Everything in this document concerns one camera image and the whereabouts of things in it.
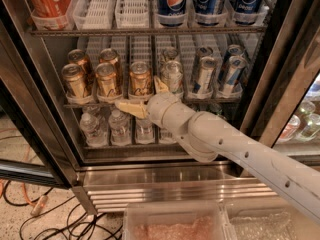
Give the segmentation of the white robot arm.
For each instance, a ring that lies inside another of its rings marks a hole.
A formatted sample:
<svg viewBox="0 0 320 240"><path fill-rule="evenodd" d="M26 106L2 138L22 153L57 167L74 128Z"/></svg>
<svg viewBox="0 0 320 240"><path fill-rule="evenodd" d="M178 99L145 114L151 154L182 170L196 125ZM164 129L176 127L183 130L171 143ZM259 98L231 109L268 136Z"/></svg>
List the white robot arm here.
<svg viewBox="0 0 320 240"><path fill-rule="evenodd" d="M208 163L222 155L235 162L320 223L320 172L253 140L221 117L196 112L156 82L157 93L147 102L121 99L115 106L168 130L195 160Z"/></svg>

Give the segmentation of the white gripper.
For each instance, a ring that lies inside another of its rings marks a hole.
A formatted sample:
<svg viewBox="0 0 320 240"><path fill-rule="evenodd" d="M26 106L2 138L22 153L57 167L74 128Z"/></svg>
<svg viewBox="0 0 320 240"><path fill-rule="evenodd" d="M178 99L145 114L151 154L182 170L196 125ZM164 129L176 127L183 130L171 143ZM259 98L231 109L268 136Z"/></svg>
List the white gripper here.
<svg viewBox="0 0 320 240"><path fill-rule="evenodd" d="M139 100L121 99L115 102L117 109L137 118L148 119L160 128L180 128L182 123L176 118L176 105L181 100L168 92L168 86L158 76L153 77L156 95L150 98L147 106Z"/></svg>

